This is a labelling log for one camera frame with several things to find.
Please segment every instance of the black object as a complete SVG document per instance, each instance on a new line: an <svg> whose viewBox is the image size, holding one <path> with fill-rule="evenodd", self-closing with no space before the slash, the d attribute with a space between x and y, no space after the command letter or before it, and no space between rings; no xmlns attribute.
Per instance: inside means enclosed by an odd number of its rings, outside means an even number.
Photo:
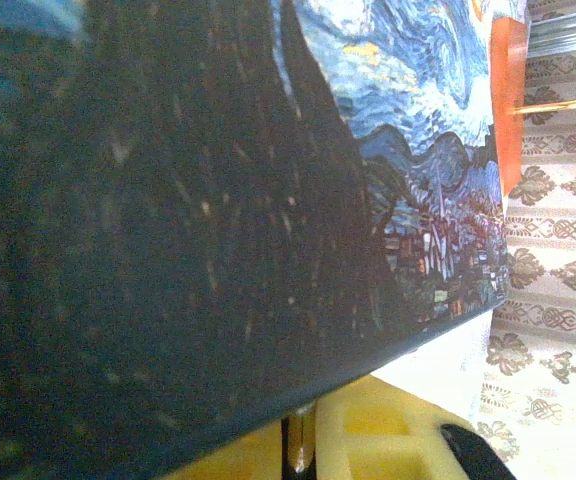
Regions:
<svg viewBox="0 0 576 480"><path fill-rule="evenodd" d="M442 425L441 434L470 480L517 480L479 435L453 424Z"/></svg>
<svg viewBox="0 0 576 480"><path fill-rule="evenodd" d="M392 274L369 184L413 196L364 164L289 1L286 93L271 3L89 0L84 38L0 1L0 476L150 479L503 300L483 266Z"/></svg>

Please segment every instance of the starry night painting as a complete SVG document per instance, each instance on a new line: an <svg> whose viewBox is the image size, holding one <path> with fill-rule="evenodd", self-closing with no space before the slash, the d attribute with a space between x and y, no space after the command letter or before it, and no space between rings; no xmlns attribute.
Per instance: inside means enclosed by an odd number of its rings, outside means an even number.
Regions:
<svg viewBox="0 0 576 480"><path fill-rule="evenodd" d="M0 0L20 6L10 475L164 474L503 301L478 0Z"/></svg>

